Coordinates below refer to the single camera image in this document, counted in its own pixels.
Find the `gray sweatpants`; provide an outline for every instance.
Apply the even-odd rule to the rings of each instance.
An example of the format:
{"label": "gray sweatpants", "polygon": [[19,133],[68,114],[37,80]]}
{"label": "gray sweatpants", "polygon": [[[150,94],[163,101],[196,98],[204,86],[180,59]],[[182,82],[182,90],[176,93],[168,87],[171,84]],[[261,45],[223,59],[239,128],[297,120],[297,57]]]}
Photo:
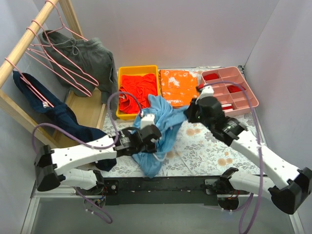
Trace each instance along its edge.
{"label": "gray sweatpants", "polygon": [[[98,89],[101,90],[101,101],[102,103],[107,103],[108,97],[118,91],[118,79],[114,63],[114,58],[112,52],[106,49],[102,42],[98,38],[93,38],[89,41],[84,41],[82,39],[76,40],[74,38],[68,38],[59,32],[52,32],[48,34],[50,41],[53,43],[55,48],[57,48],[61,53],[63,53],[67,58],[74,62],[78,67],[80,67],[85,73],[91,75],[99,82]],[[44,33],[39,35],[39,39],[43,45],[49,45],[49,42]],[[50,55],[58,64],[70,69],[71,71],[79,74],[80,76],[91,80],[90,77],[84,75],[76,66],[65,59],[52,47],[45,47],[46,52]],[[67,80],[72,81],[72,79],[61,70],[56,64],[51,63],[53,69],[59,73],[61,76]],[[84,79],[72,74],[69,74],[75,78],[75,80],[83,85],[87,90],[92,92],[95,86]],[[72,90],[77,96],[85,97],[86,95],[82,93],[77,88],[70,85],[68,82],[60,78],[59,82]],[[112,100],[111,109],[112,115],[116,118],[116,110],[118,105],[118,96]]]}

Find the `white patterned table surface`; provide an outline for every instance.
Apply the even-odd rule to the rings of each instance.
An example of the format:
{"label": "white patterned table surface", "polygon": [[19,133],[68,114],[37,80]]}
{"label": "white patterned table surface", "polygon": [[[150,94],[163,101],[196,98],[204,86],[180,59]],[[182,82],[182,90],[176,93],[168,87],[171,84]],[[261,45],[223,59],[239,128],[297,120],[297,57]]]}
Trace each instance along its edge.
{"label": "white patterned table surface", "polygon": [[[251,114],[236,117],[255,135]],[[132,122],[117,121],[117,128],[132,126]],[[115,135],[108,116],[103,127],[107,134]],[[229,167],[259,174],[259,169],[241,153],[217,141],[202,124],[184,122],[178,132],[174,148],[167,154],[157,176],[211,176],[221,175]],[[117,158],[117,165],[104,177],[143,177],[140,166],[129,156]]]}

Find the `robotic arm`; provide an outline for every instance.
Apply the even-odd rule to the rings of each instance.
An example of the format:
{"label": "robotic arm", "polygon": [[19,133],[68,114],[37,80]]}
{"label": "robotic arm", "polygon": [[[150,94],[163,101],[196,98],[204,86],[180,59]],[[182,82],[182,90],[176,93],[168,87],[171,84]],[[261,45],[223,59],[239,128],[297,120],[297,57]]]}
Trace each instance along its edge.
{"label": "robotic arm", "polygon": [[[202,123],[213,136],[229,147],[242,153],[255,165],[259,166],[258,144],[254,135],[237,119],[226,117],[221,103],[213,97],[211,86],[197,87],[200,95],[193,98],[189,108],[184,112],[191,123]],[[131,156],[139,152],[153,153],[155,143],[161,133],[154,125],[153,115],[144,116],[141,129],[126,128],[119,132],[115,145],[108,149],[88,148],[78,145],[64,149],[51,149],[44,146],[35,161],[36,182],[38,191],[48,191],[60,184],[80,187],[92,192],[102,189],[104,178],[100,171],[83,171],[76,167],[98,162],[103,159],[120,156]],[[104,136],[89,142],[93,147],[112,145],[115,136]],[[293,214],[312,190],[312,171],[309,168],[300,170],[281,159],[268,147],[262,146],[264,172],[263,196],[283,212]],[[229,168],[209,189],[225,194],[234,190],[245,190],[257,194],[259,177],[240,172],[237,168]]]}
{"label": "robotic arm", "polygon": [[[258,144],[254,135],[237,119],[225,117],[221,103],[213,97],[211,86],[200,85],[197,90],[199,97],[192,99],[185,111],[188,121],[202,123],[216,139],[259,166]],[[268,176],[263,178],[263,196],[271,199],[281,211],[292,215],[311,193],[312,171],[309,168],[300,170],[265,145],[262,145],[262,156],[264,172]],[[257,194],[259,177],[229,168],[211,188],[224,193],[245,190]]]}

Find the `blue garment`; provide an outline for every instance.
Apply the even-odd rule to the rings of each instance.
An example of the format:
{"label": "blue garment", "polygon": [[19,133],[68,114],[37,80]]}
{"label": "blue garment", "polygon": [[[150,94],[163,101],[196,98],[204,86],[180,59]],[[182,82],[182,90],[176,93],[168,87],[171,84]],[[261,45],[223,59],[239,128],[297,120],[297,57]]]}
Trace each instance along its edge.
{"label": "blue garment", "polygon": [[[143,109],[143,112],[144,115],[155,115],[155,125],[161,132],[161,139],[157,143],[157,152],[155,155],[159,159],[164,159],[165,155],[170,152],[174,146],[176,135],[182,122],[187,120],[183,111],[185,111],[188,106],[173,109],[163,97],[151,94],[148,95],[148,100],[151,107]],[[140,128],[140,124],[141,117],[138,115],[133,126]],[[149,178],[156,176],[161,168],[161,162],[159,162],[151,153],[138,153],[132,157],[141,166],[144,174]]]}
{"label": "blue garment", "polygon": [[[54,105],[54,108],[44,107],[42,101],[28,88],[26,83],[20,79],[19,72],[13,71],[14,83],[25,95],[30,106],[35,111],[45,114],[53,124],[64,129],[83,142],[97,140],[106,135],[106,133],[100,129],[79,125],[74,112],[65,103],[61,102],[32,75],[28,73],[23,73],[23,75],[52,105]],[[100,170],[110,171],[116,163],[116,159],[99,160],[98,163],[96,163],[96,167]]]}

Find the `yellow tray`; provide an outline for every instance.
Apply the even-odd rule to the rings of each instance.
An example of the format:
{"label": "yellow tray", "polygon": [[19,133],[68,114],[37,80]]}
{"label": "yellow tray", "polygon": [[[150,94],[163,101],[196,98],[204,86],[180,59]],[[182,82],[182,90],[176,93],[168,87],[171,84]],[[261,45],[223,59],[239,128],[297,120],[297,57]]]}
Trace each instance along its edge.
{"label": "yellow tray", "polygon": [[[156,65],[147,65],[147,66],[133,66],[133,67],[120,67],[118,72],[118,88],[121,87],[121,77],[122,75],[130,75],[130,76],[144,76],[146,74],[154,74],[156,76],[157,81],[157,95],[160,95],[160,85],[158,78],[158,67]],[[125,114],[119,110],[116,111],[116,116],[122,120],[130,120],[135,119],[137,114]]]}

